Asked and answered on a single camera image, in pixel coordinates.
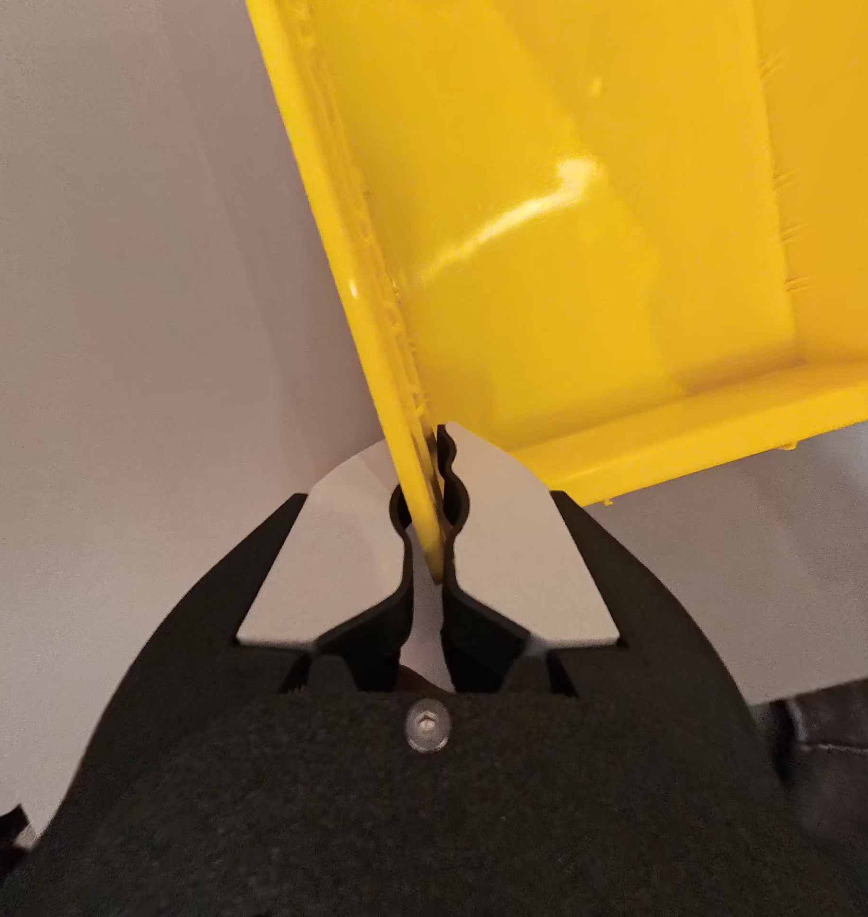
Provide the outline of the yellow plastic bin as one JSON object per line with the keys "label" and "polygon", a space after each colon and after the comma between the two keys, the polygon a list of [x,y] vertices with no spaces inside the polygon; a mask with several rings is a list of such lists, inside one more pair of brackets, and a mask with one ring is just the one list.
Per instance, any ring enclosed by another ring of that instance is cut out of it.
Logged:
{"label": "yellow plastic bin", "polygon": [[868,420],[868,2],[246,7],[437,579],[446,422],[590,505]]}

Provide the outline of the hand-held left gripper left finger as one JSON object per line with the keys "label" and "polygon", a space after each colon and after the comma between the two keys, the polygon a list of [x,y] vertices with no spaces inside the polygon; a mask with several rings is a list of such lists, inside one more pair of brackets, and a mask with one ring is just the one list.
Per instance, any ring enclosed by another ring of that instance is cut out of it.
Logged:
{"label": "hand-held left gripper left finger", "polygon": [[317,651],[359,615],[411,592],[412,546],[384,441],[329,471],[307,494],[236,632],[244,646]]}

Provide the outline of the person's leg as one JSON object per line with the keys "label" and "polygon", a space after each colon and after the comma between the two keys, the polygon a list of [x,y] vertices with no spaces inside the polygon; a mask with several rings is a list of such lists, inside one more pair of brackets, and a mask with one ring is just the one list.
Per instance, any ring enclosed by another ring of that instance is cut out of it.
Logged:
{"label": "person's leg", "polygon": [[751,713],[798,822],[868,913],[868,679]]}

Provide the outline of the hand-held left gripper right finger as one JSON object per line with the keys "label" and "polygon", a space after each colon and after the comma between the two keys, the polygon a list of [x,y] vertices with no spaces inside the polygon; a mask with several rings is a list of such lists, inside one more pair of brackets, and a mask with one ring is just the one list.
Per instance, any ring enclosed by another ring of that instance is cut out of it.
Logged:
{"label": "hand-held left gripper right finger", "polygon": [[552,492],[519,460],[458,423],[438,430],[449,524],[450,640],[472,655],[613,646],[619,629]]}

